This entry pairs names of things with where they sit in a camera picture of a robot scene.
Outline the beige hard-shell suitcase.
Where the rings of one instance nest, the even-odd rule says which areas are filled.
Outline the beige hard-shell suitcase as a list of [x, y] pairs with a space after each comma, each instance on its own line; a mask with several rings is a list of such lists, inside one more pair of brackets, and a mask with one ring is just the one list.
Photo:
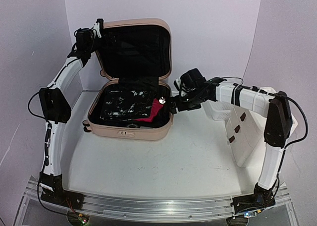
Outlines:
[[[102, 31], [106, 30], [116, 32], [116, 48], [96, 51], [101, 75], [107, 83], [100, 89], [82, 123], [84, 131], [124, 139], [164, 138], [173, 123], [167, 106], [171, 88], [166, 83], [172, 71], [169, 25], [159, 18], [141, 18], [106, 22]], [[102, 120], [103, 100], [111, 90], [152, 91], [154, 99], [165, 97], [166, 103], [152, 122]], [[139, 124], [141, 128], [127, 128], [129, 123]]]

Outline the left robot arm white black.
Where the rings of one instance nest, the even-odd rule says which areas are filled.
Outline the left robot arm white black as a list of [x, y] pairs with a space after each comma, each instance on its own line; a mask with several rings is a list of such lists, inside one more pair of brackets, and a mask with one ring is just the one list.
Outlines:
[[65, 92], [69, 85], [87, 64], [91, 54], [103, 44], [103, 28], [96, 23], [93, 28], [80, 28], [75, 31], [76, 42], [68, 54], [65, 64], [47, 85], [32, 97], [39, 97], [43, 115], [31, 115], [44, 119], [46, 134], [44, 140], [44, 160], [39, 177], [39, 185], [47, 189], [47, 196], [57, 205], [66, 201], [66, 193], [57, 185], [62, 177], [61, 141], [65, 126], [71, 117], [71, 106]]

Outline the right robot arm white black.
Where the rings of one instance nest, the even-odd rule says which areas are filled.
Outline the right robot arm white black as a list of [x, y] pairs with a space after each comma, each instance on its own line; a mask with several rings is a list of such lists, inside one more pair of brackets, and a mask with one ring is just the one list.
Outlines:
[[293, 126], [287, 94], [238, 84], [228, 77], [206, 80], [196, 68], [174, 80], [174, 86], [178, 91], [172, 101], [174, 112], [191, 111], [205, 102], [209, 106], [230, 106], [225, 128], [236, 166], [262, 166], [249, 203], [259, 208], [273, 200]]

